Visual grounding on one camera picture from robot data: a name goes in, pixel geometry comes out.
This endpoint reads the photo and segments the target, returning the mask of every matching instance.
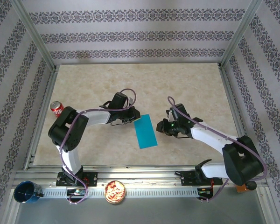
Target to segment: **metal can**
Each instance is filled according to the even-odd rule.
[[[51,111],[53,111],[53,113],[56,115],[56,117],[59,117],[64,109],[64,106],[59,101],[54,101],[53,103],[51,103],[50,108]]]

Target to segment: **food in can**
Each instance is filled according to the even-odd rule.
[[[111,181],[105,188],[105,198],[112,204],[118,204],[126,196],[126,188],[119,181]]]
[[[55,116],[59,117],[59,115],[64,109],[64,106],[59,101],[54,101],[53,103],[51,103],[50,108],[51,111],[55,114]]]

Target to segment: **blue mug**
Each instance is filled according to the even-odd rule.
[[[33,203],[40,197],[42,188],[31,181],[23,181],[14,190],[14,199],[20,203]]]

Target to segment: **orange object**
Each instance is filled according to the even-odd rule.
[[[244,192],[247,192],[247,191],[250,191],[245,184],[243,184],[242,186],[237,186],[237,192],[238,193],[244,193]]]
[[[105,198],[107,202],[118,204],[126,196],[126,188],[119,181],[111,181],[105,188]]]

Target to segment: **white robotic arm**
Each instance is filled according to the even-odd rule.
[[[178,138],[178,134],[187,135],[188,138],[199,140],[217,150],[223,155],[224,162],[211,163],[210,160],[204,161],[196,166],[196,178],[206,180],[211,178],[227,178],[236,185],[243,185],[256,175],[264,171],[260,160],[258,160],[249,151],[242,148],[239,144],[249,147],[255,154],[258,152],[247,136],[236,137],[226,135],[218,131],[199,118],[194,118],[192,122],[180,114],[183,113],[189,117],[187,111],[182,104],[177,104],[166,110],[168,119],[163,119],[157,125],[157,131],[168,136]]]
[[[83,177],[83,166],[78,156],[77,146],[87,126],[109,124],[117,119],[120,119],[122,124],[127,124],[140,118],[139,111],[129,101],[131,100],[125,94],[117,92],[112,101],[107,101],[98,109],[89,109],[81,113],[82,111],[76,111],[69,106],[64,108],[50,128],[49,137],[61,153],[62,171],[66,182],[77,185],[79,182],[75,177],[79,179]]]
[[[86,126],[91,125],[98,125],[98,124],[107,124],[110,119],[110,113],[106,111],[91,111],[83,114],[85,117],[88,118],[88,122]],[[62,149],[61,154],[64,165],[63,169],[68,171],[69,169],[73,174],[76,174],[79,172],[79,170],[82,168],[79,155],[78,155],[78,148],[74,148],[71,151],[65,151]]]
[[[192,138],[195,140],[199,140],[204,142],[205,144],[209,145],[210,147],[214,148],[217,150],[220,154],[223,155],[223,148],[226,144],[232,144],[230,140],[224,139],[217,134],[214,134],[208,129],[202,128],[199,125],[194,125],[191,128],[191,134]],[[237,140],[237,137],[228,135],[228,137]],[[202,165],[201,167],[204,175],[207,178],[214,178],[214,177],[219,177],[219,178],[228,178],[228,175],[225,170],[225,164],[224,162],[208,162]]]

